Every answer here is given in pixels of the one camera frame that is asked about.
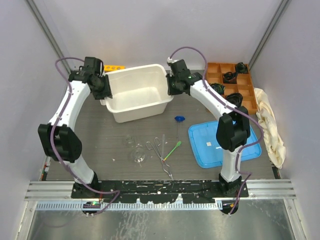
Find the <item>yellow test tube rack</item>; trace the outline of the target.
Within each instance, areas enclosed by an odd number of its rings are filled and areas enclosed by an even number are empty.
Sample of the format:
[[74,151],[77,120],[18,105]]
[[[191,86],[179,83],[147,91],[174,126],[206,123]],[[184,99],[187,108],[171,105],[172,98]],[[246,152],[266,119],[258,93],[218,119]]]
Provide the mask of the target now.
[[119,71],[124,69],[125,69],[125,66],[123,65],[104,65],[105,72],[113,72],[113,71]]

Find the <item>blue handled brush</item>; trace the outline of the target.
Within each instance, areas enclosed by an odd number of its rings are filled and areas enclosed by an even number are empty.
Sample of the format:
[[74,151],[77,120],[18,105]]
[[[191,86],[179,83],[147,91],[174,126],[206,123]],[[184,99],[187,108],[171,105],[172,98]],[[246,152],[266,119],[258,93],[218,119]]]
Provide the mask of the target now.
[[180,129],[181,129],[181,123],[185,121],[185,117],[181,115],[177,115],[175,118],[175,121],[177,123],[177,140],[180,140]]

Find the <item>white plastic bin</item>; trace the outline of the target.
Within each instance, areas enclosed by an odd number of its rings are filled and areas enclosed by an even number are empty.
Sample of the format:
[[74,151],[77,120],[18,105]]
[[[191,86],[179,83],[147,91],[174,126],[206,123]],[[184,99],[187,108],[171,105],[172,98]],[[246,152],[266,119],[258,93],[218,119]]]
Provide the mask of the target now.
[[174,97],[168,95],[166,70],[149,64],[111,71],[108,77],[112,97],[100,104],[113,114],[117,123],[125,123],[162,114]]

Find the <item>metal crucible tongs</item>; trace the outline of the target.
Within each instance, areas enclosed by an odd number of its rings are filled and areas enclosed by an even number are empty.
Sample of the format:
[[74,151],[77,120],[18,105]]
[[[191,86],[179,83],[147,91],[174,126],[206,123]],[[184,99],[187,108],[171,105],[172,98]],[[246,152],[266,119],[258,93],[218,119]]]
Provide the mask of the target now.
[[162,141],[158,138],[155,137],[153,142],[147,141],[145,143],[145,146],[148,150],[153,150],[157,157],[160,159],[160,162],[162,164],[162,169],[163,171],[169,176],[170,180],[174,180],[172,172],[171,172],[171,167],[165,162],[163,158],[163,154],[160,151],[160,146],[162,145]]

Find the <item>small glass beaker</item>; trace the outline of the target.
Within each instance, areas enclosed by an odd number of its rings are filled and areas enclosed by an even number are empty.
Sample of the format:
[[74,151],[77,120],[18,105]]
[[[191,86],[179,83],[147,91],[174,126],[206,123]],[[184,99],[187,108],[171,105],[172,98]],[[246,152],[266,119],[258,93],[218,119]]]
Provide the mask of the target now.
[[130,148],[135,145],[135,138],[132,135],[126,135],[124,140],[125,144]]

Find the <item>glass funnel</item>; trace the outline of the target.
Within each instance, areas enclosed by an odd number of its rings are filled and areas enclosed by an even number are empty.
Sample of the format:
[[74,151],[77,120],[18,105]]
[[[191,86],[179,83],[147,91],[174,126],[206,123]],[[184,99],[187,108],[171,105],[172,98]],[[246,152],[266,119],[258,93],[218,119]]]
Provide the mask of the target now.
[[133,162],[142,167],[142,163],[145,161],[146,157],[145,150],[140,145],[138,145],[136,148],[132,150],[130,157]]

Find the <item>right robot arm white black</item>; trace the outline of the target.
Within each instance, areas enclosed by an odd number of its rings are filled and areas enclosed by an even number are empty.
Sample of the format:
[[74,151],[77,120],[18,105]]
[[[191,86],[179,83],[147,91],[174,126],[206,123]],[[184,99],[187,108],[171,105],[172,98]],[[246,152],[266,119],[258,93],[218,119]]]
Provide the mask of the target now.
[[216,140],[223,149],[222,169],[218,176],[219,191],[225,197],[231,197],[241,186],[240,163],[242,147],[251,135],[248,110],[225,100],[218,94],[203,76],[191,73],[185,61],[167,59],[170,73],[166,75],[168,95],[183,93],[198,100],[218,120]]

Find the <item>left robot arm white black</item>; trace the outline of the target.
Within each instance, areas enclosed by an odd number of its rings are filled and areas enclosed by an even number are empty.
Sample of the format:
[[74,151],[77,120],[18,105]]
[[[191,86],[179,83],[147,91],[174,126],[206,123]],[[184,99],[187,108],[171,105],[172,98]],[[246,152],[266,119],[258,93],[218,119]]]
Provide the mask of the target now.
[[65,95],[53,117],[47,124],[40,124],[37,132],[45,155],[59,162],[88,198],[95,198],[100,193],[98,176],[82,156],[83,145],[75,125],[89,95],[96,100],[112,96],[109,79],[103,61],[89,56],[63,78],[67,84]]

